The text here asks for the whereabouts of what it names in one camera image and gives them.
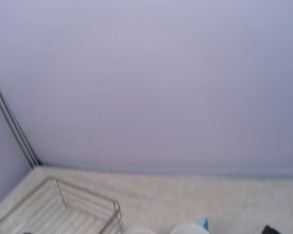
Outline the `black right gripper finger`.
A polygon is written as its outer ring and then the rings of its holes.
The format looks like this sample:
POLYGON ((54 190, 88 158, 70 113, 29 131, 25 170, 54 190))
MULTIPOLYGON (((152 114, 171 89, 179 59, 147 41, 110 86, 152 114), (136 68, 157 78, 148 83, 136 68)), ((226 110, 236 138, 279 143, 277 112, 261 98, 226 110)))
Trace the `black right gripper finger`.
POLYGON ((266 225, 261 234, 281 234, 281 233, 277 231, 276 229, 266 225))

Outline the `light blue faceted cup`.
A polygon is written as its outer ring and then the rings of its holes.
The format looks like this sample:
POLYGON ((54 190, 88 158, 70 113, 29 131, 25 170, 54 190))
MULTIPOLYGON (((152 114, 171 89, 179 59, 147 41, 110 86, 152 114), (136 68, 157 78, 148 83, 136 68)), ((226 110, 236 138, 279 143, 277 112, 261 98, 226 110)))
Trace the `light blue faceted cup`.
POLYGON ((171 230, 170 234, 209 234, 209 220, 199 218, 195 222, 179 224, 171 230))

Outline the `light green mug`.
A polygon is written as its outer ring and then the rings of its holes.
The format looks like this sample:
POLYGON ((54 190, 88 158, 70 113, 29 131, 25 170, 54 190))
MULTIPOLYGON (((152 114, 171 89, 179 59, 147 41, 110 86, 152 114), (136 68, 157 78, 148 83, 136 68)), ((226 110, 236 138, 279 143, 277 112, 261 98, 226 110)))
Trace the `light green mug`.
POLYGON ((155 234, 154 231, 152 231, 149 228, 145 227, 136 227, 128 231, 129 234, 155 234))

